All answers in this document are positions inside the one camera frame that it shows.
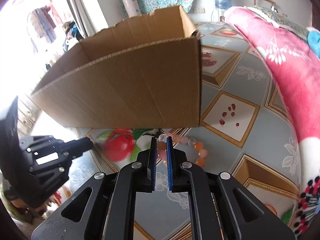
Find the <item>left hand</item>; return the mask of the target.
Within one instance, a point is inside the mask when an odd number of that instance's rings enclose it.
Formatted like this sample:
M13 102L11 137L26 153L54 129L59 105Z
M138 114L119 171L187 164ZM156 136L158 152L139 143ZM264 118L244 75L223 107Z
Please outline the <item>left hand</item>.
M11 205L12 213L14 215L23 216L23 217L27 217L27 216L41 217L48 209L46 202L41 204L39 207L32 208L20 198L9 200L9 203Z

